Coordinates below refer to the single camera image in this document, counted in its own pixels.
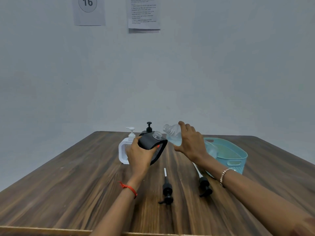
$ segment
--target wood grain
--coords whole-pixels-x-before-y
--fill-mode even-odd
[[[92,230],[127,182],[128,165],[118,160],[125,132],[94,132],[51,161],[0,192],[0,225]],[[259,138],[226,139],[248,153],[243,174],[315,216],[315,166]],[[163,168],[173,186],[174,203],[163,199]],[[199,197],[192,163],[168,144],[150,166],[130,213],[129,232],[193,235],[270,235],[208,177],[214,193]]]

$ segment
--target white wall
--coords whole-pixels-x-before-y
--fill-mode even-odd
[[[159,34],[73,24],[71,0],[1,0],[0,190],[93,131],[191,123],[315,163],[315,0],[162,0]]]

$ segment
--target black cap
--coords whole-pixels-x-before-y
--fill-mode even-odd
[[[151,124],[152,124],[151,122],[147,122],[147,125],[148,125],[148,127],[147,127],[147,133],[152,132],[152,127],[150,127]]]

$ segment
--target soap dispenser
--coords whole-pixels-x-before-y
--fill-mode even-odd
[[[136,137],[136,135],[134,134],[134,130],[135,130],[134,127],[126,127],[126,128],[128,128],[131,131],[131,133],[128,135],[127,138],[122,140],[122,142],[118,146],[118,158],[119,158],[120,162],[123,164],[129,164],[128,157],[127,157],[126,151],[125,151],[126,146],[131,145],[132,141]]]

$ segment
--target blue plastic basket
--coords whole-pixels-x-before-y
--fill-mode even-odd
[[[213,140],[212,144],[218,148],[217,160],[223,165],[242,174],[247,159],[247,153],[237,145],[221,138],[204,138]]]

